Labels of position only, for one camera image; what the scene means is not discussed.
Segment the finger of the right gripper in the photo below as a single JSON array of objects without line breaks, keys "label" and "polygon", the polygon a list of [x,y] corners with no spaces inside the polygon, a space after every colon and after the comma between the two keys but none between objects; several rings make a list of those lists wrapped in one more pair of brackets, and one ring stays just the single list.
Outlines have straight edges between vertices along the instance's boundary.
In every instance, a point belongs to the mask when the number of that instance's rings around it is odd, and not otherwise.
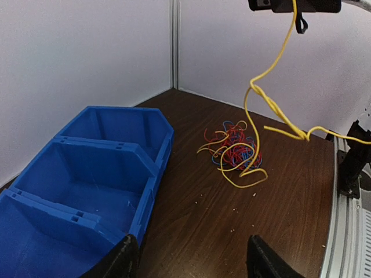
[{"label": "finger of the right gripper", "polygon": [[271,0],[248,0],[249,7],[252,11],[271,10]]},{"label": "finger of the right gripper", "polygon": [[289,13],[295,9],[298,13],[338,13],[341,11],[341,0],[296,0],[296,8],[292,0],[272,1],[275,13]]}]

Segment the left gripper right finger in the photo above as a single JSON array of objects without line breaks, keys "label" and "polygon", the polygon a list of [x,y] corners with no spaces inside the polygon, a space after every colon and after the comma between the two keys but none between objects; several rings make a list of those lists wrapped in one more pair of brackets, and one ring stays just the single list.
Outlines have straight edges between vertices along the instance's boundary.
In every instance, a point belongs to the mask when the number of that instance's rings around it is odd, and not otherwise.
[{"label": "left gripper right finger", "polygon": [[246,252],[248,277],[303,278],[259,235],[251,235]]}]

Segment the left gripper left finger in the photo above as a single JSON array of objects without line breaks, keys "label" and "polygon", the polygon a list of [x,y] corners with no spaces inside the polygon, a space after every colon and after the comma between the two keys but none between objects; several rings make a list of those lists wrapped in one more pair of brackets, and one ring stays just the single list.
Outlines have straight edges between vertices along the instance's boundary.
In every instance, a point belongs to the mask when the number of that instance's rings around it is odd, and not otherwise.
[{"label": "left gripper left finger", "polygon": [[126,235],[104,258],[80,277],[137,277],[140,249],[134,235]]}]

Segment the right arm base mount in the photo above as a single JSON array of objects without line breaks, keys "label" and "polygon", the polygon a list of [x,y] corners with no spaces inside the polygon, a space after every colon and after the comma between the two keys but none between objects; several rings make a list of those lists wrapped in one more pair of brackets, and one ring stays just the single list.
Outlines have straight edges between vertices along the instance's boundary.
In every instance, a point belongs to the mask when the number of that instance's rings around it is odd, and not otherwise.
[{"label": "right arm base mount", "polygon": [[346,139],[349,151],[337,151],[337,189],[346,197],[360,198],[359,175],[365,165],[370,163],[370,130],[364,130],[359,120],[353,122],[348,137],[354,137],[368,144]]}]

